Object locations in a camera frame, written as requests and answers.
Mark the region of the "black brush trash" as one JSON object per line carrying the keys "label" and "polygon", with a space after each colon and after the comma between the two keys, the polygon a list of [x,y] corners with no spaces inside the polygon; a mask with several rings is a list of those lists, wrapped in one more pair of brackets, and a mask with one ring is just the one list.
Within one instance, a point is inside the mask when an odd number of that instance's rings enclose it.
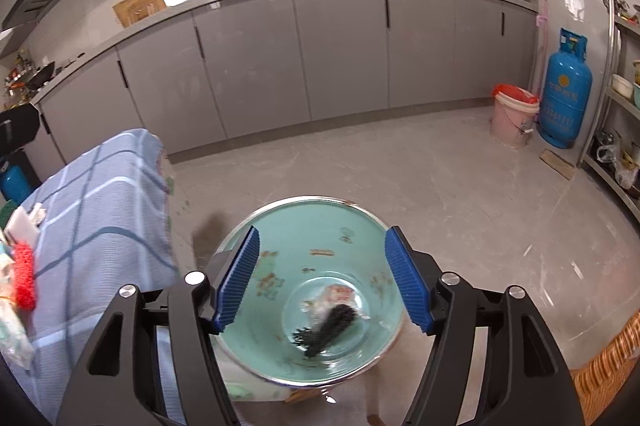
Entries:
{"label": "black brush trash", "polygon": [[350,305],[337,305],[315,328],[298,328],[292,335],[293,344],[303,348],[307,359],[315,358],[335,342],[357,316]]}

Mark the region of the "red mesh net bag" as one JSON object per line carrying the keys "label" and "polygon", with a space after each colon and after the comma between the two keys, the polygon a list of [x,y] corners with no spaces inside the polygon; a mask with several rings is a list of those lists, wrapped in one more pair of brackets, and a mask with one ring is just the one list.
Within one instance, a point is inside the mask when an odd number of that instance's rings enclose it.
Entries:
{"label": "red mesh net bag", "polygon": [[13,300],[17,308],[31,312],[37,303],[32,246],[17,242],[13,253]]}

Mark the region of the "white sponge block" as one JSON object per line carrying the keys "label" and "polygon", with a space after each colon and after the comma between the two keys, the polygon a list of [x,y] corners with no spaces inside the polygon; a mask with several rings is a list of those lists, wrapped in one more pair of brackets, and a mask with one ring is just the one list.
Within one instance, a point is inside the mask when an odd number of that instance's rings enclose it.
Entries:
{"label": "white sponge block", "polygon": [[25,243],[33,250],[38,242],[39,226],[44,216],[46,216],[46,212],[41,204],[35,204],[30,212],[26,212],[22,206],[18,206],[12,212],[3,230],[4,235],[9,239],[10,243]]}

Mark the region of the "teal enamel trash basin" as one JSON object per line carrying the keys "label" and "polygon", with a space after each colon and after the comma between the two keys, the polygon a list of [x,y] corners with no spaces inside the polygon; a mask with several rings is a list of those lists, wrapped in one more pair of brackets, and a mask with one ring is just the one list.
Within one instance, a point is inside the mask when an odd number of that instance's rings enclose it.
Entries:
{"label": "teal enamel trash basin", "polygon": [[[247,227],[259,232],[258,261],[238,314],[214,348],[266,382],[333,386],[363,372],[394,346],[405,308],[385,258],[387,224],[352,202],[296,196],[246,217],[220,243],[228,250]],[[335,305],[356,318],[312,358],[294,342]]]}

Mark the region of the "grey kitchen cabinet run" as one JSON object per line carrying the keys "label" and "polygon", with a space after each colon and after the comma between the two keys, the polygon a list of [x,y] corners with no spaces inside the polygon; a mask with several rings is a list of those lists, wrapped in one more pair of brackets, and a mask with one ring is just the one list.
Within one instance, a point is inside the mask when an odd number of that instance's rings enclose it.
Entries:
{"label": "grey kitchen cabinet run", "polygon": [[48,178],[143,127],[190,156],[250,136],[468,108],[527,87],[525,0],[189,0],[121,30],[35,98]]}

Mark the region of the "black wok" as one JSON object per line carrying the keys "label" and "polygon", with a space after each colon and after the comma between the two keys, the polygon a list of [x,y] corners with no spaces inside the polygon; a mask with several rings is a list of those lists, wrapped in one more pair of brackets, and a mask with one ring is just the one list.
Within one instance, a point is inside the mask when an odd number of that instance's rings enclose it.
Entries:
{"label": "black wok", "polygon": [[50,82],[54,75],[54,72],[55,62],[52,61],[35,72],[35,75],[26,82],[26,88],[29,91],[38,91],[47,82]]}

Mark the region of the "blue gas cylinder left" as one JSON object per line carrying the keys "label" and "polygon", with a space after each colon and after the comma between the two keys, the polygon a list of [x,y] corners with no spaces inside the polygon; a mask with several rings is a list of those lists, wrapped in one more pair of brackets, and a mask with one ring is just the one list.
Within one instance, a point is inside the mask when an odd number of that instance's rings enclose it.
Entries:
{"label": "blue gas cylinder left", "polygon": [[0,189],[7,201],[14,201],[17,205],[21,205],[32,194],[32,187],[22,168],[6,158],[1,160]]}

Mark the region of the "blue gas cylinder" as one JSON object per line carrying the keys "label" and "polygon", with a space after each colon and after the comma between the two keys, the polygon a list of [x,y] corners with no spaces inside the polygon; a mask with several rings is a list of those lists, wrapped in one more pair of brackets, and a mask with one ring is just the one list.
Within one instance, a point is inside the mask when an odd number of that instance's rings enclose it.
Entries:
{"label": "blue gas cylinder", "polygon": [[544,140],[559,149],[574,146],[586,112],[592,86],[587,45],[587,37],[562,28],[559,50],[549,58],[538,130]]}
{"label": "blue gas cylinder", "polygon": [[17,205],[21,205],[32,194],[32,187],[22,168],[6,158],[1,160],[0,189],[7,201],[14,201]]}

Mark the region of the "blue checked table cloth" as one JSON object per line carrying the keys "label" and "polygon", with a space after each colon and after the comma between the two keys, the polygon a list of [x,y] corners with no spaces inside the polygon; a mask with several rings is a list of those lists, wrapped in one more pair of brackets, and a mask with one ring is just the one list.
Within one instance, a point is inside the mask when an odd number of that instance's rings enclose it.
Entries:
{"label": "blue checked table cloth", "polygon": [[125,130],[60,169],[22,205],[46,211],[34,249],[36,308],[26,316],[35,357],[28,370],[9,368],[49,422],[119,287],[158,290],[175,282],[162,156],[149,131]]}

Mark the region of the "wooden cutting board left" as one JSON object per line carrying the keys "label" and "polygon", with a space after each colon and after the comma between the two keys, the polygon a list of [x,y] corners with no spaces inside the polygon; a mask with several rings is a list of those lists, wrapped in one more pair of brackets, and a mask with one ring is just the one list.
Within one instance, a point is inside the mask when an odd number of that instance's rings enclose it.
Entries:
{"label": "wooden cutting board left", "polygon": [[122,0],[113,6],[116,18],[123,28],[154,16],[166,8],[164,0]]}

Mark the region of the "pink bucket red liner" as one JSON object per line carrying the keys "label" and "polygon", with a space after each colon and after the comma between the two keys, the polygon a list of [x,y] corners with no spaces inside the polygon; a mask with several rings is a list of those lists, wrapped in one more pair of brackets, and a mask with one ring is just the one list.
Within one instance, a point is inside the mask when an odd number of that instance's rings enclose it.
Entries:
{"label": "pink bucket red liner", "polygon": [[524,148],[534,132],[540,109],[539,98],[528,90],[509,84],[495,86],[492,96],[491,137],[511,149]]}

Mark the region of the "wicker chair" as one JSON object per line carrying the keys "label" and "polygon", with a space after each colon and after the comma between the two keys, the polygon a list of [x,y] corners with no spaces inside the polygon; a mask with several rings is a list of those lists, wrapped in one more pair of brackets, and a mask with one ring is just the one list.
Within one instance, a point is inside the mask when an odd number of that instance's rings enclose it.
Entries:
{"label": "wicker chair", "polygon": [[608,346],[578,370],[570,371],[586,425],[593,425],[612,408],[638,363],[639,311],[636,311]]}

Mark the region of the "blue gas cylinder right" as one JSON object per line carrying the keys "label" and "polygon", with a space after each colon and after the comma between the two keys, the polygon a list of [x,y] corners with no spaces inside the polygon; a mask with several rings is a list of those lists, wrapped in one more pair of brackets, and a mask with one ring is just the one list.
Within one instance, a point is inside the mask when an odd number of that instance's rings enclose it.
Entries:
{"label": "blue gas cylinder right", "polygon": [[592,86],[587,45],[587,37],[562,28],[559,50],[549,58],[538,130],[544,140],[559,149],[574,146],[586,112]]}

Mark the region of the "steel shelf rack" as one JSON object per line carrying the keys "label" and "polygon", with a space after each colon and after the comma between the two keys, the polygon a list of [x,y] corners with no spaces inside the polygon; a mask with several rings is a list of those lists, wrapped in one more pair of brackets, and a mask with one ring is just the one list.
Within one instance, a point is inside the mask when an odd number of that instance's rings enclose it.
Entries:
{"label": "steel shelf rack", "polygon": [[602,0],[606,56],[597,107],[578,165],[596,174],[639,216],[639,7]]}

